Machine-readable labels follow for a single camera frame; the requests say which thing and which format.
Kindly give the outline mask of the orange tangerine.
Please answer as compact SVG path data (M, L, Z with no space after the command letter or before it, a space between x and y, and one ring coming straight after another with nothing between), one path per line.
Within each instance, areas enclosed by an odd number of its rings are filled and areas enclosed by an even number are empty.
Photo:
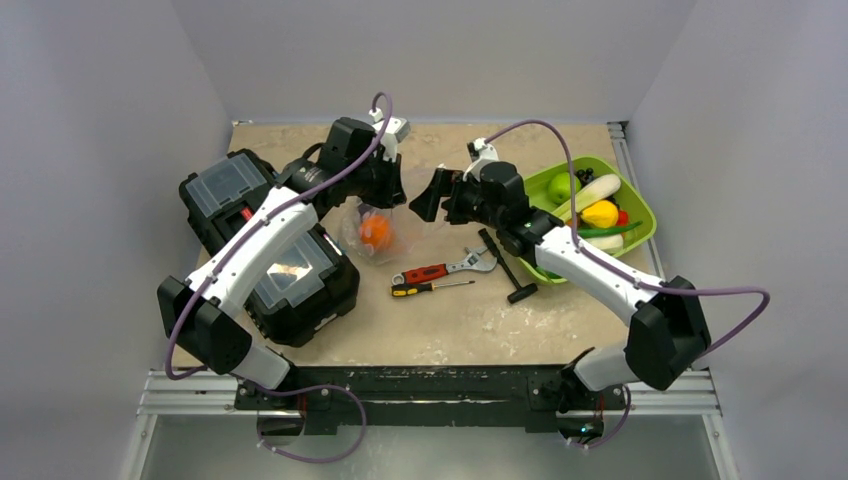
M362 244L370 250L385 251L393 245L395 239L392 222L381 214L367 216L361 221L359 237Z

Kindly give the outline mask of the clear zip top bag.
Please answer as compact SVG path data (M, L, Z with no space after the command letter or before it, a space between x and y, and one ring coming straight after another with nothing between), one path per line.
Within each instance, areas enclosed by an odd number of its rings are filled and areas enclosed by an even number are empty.
M445 226L443 220L423 221L409 205L428 186L433 170L415 167L402 174L408 202L390 209L348 200L337 212L336 240L349 256L380 265L401 259Z

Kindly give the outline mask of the bok choy green white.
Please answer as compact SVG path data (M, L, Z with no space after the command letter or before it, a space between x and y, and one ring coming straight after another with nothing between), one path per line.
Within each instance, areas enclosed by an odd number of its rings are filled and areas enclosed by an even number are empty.
M610 234L595 237L583 237L582 240L595 248L615 255L624 249L624 236L622 234Z

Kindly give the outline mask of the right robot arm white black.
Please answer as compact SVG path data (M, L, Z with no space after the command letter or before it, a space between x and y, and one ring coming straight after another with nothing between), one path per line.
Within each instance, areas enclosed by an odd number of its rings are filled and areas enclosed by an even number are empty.
M688 280L647 275L580 239L562 220L531 205L510 163L438 168L409 207L426 222L443 213L453 225L492 228L504 251L582 288L627 327L622 345L592 348L566 366L561 392L573 406L584 407L617 384L665 390L711 345Z

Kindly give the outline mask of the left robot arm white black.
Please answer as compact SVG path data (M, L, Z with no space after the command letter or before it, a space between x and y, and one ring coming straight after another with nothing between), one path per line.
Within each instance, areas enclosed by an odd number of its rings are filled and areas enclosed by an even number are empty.
M265 347L235 319L274 260L312 230L326 213L355 196L380 209L402 205L398 145L410 126L400 117L370 112L371 122L337 119L316 161L290 162L263 203L212 258L186 279L166 277L157 300L169 344L217 374L259 386L272 408L297 399L293 366Z

